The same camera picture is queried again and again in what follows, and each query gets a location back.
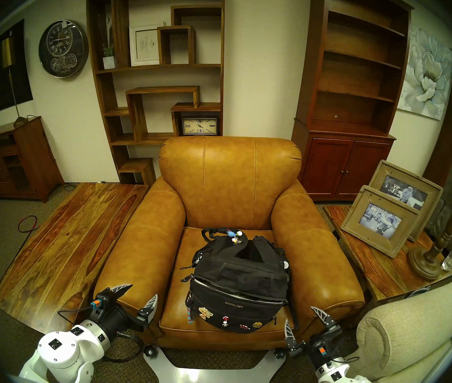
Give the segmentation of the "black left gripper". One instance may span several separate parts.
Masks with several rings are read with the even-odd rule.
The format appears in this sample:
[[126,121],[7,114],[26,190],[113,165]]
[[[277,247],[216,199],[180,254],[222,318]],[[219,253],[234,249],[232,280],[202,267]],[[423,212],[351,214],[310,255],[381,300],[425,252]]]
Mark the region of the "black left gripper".
[[[90,303],[91,313],[89,320],[98,325],[106,335],[115,336],[128,329],[142,333],[144,327],[131,316],[117,300],[122,297],[133,285],[122,284],[107,287],[97,294],[97,299]],[[158,305],[158,295],[154,295],[145,306],[138,310],[136,319],[141,323],[150,323],[153,320]]]

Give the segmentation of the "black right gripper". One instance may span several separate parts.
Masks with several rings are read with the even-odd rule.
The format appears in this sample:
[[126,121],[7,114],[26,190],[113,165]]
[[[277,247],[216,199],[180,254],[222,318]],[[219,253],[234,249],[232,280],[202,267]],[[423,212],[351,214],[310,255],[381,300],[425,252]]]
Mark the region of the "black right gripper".
[[303,352],[309,357],[314,369],[319,369],[323,365],[330,364],[335,359],[344,360],[339,351],[342,328],[324,310],[310,306],[324,326],[324,330],[319,335],[313,335],[305,341],[298,342],[290,327],[289,320],[286,319],[284,325],[284,336],[289,355],[296,357]]

